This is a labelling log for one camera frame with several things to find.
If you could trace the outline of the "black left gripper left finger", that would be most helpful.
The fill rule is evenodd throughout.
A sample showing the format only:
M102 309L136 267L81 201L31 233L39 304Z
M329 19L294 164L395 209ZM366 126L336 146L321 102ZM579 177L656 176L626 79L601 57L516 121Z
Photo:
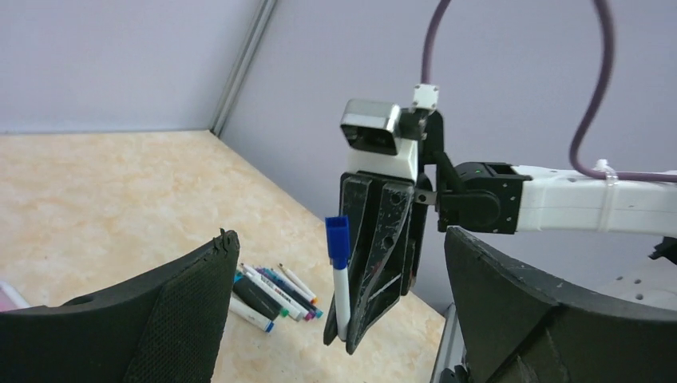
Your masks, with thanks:
M1 315L4 382L209 382L240 252L221 231L194 251L61 306Z

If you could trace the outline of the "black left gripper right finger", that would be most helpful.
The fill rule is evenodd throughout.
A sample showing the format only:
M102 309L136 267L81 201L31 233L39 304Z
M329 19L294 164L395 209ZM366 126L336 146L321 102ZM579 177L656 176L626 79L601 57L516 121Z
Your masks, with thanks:
M465 382L673 382L676 313L596 293L445 235Z

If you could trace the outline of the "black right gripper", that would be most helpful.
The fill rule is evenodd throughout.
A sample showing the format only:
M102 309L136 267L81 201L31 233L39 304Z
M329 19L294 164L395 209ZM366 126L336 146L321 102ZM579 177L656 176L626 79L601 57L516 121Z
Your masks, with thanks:
M415 181L366 172L342 174L339 214L349 221L351 249L351 317L344 339L348 354L415 283L428 210L416 194L431 189L424 174Z

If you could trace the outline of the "blue capped pen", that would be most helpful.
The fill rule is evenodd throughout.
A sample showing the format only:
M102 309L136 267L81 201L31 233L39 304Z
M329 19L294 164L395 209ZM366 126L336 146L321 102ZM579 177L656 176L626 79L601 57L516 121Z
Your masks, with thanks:
M338 338L347 340L350 323L350 284L348 263L352 252L347 216L325 218L327 253L333 269L335 318Z
M280 274L277 274L272 269L264 268L263 270L273 279L274 282L280 285L290 296L292 296L296 302L311 311L316 318L321 318L323 316L323 312L319 308L317 308L314 304L309 303L304 297L292 289L289 284L280 278Z

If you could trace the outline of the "white pen blue cap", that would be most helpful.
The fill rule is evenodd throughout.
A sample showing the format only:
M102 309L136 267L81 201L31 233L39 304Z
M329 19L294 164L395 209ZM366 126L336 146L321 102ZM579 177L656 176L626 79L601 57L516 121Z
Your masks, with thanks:
M262 330L264 333L270 333L274 328L274 322L272 320L263 316L261 313L252 309L237 298L230 299L229 310L252 324L254 327Z

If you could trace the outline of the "black blue highlighter marker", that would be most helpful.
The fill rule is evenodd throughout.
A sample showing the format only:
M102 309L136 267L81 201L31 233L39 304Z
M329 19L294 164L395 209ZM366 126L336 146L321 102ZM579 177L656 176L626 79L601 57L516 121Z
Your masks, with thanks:
M242 302L271 321L276 320L281 314L281 305L242 274L237 274L234 277L232 292Z

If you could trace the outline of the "white grey marker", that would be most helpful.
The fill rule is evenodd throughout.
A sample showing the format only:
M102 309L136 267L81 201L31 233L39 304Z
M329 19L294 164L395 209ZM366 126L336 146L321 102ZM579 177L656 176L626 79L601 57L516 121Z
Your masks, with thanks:
M274 301L280 304L288 312L288 317L297 322L304 321L308 312L300 305L293 303L287 293L283 292L270 279L260 274L256 269L245 263L241 263L244 274L259 288L265 291Z

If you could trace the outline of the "dark blue pen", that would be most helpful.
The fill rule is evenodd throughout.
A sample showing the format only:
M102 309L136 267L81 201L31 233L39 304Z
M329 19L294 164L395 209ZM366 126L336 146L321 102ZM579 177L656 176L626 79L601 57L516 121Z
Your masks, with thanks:
M299 292L297 288L292 286L291 282L286 282L282 277L276 274L273 270L259 267L256 269L260 274L266 276L270 279L276 286L278 286L282 291L287 293L292 299L294 299L302 308L306 309L312 318L320 318L322 316L322 311L317 309L311 301L305 299L305 297Z

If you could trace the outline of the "pink highlighter marker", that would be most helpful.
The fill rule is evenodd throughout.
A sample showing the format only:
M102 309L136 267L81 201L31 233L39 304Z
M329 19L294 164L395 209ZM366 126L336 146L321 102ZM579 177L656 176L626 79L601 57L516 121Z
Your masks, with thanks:
M1 281L1 312L29 308L30 304L8 282Z

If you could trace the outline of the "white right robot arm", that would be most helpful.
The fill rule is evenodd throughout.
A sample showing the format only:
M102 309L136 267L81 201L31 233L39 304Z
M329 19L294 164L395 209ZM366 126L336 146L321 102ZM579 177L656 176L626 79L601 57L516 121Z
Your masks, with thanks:
M672 172L656 183L623 180L606 164L597 165L600 178L496 162L453 165L441 114L424 109L347 111L340 128L352 153L339 214L325 220L335 292L323 342L340 340L348 353L414 284L430 208L440 231L598 231L676 241Z

